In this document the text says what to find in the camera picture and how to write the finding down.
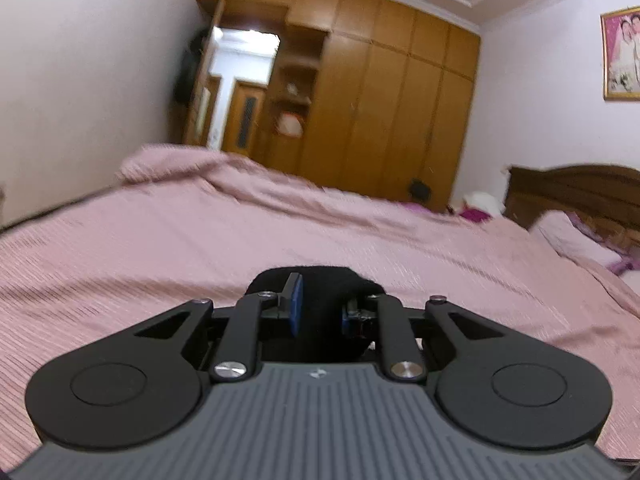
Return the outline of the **dark wooden headboard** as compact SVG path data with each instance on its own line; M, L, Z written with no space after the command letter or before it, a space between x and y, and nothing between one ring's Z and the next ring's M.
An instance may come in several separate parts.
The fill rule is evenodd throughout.
M604 240L638 256L639 184L639 171L622 166L513 166L504 215L528 229L548 210L577 214Z

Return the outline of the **pink pillow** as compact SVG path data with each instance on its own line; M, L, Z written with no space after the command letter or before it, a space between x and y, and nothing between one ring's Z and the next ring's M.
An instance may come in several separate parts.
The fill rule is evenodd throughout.
M618 276L639 270L638 256L594 232L574 212L548 210L528 232L567 259L589 259Z

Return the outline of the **white plush toy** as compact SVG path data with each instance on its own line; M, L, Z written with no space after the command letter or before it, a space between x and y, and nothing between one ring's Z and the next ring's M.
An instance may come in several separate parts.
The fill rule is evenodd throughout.
M499 218L503 211L503 203L487 192L469 192L462 198L462 214L466 216Z

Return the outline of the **wooden wardrobe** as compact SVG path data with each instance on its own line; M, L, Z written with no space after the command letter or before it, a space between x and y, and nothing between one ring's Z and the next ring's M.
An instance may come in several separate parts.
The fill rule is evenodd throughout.
M221 150L237 79L267 92L250 159L320 186L413 202L413 179L449 204L480 37L392 0L196 0L209 37L183 141ZM282 112L305 118L277 134Z

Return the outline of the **small black object by wardrobe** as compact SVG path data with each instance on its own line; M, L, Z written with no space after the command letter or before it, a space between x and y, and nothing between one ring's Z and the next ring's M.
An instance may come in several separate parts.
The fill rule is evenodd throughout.
M426 203L430 200L432 189L423 181L413 179L408 186L411 199L417 203Z

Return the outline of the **black small garment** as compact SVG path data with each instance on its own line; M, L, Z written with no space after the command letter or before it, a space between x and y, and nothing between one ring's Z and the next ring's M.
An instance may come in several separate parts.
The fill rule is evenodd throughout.
M249 295L280 294L293 273L302 277L288 319L260 329L262 358L297 363L358 361L371 338L347 316L350 307L363 309L369 298L383 295L382 285L346 266L285 266L262 271L248 285Z

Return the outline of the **pink item on shelf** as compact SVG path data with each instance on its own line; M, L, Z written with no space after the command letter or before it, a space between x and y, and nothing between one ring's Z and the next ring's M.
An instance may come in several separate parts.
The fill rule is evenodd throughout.
M304 133L305 118L292 112L282 112L277 120L276 130L280 136L300 138Z

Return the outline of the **wooden door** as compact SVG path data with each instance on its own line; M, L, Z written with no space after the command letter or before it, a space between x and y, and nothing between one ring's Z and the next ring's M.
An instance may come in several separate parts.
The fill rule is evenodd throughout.
M250 157L266 92L265 84L242 79L234 82L221 141L224 152Z

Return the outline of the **dark clothes hanging by door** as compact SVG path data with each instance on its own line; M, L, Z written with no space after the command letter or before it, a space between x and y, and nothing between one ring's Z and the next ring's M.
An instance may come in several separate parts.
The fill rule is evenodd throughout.
M202 57L206 50L209 37L209 29L200 29L190 40L183 51L180 61L178 77L176 79L172 98L177 105L188 108L192 98L193 88L198 71L202 62Z

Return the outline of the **pink checked bed sheet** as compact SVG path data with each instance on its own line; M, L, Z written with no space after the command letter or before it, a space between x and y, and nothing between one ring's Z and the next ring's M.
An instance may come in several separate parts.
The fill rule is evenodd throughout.
M318 188L204 148L148 145L113 191L1 237L1 465L38 437L24 391L40 365L193 298L234 304L278 266L347 266L411 307L444 295L593 362L613 408L599 445L639 454L639 298L516 223L472 223Z

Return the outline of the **framed wedding photo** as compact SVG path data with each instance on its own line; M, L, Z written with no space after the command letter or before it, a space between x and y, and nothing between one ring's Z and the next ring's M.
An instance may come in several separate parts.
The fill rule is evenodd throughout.
M600 16L603 53L603 99L639 99L639 8Z

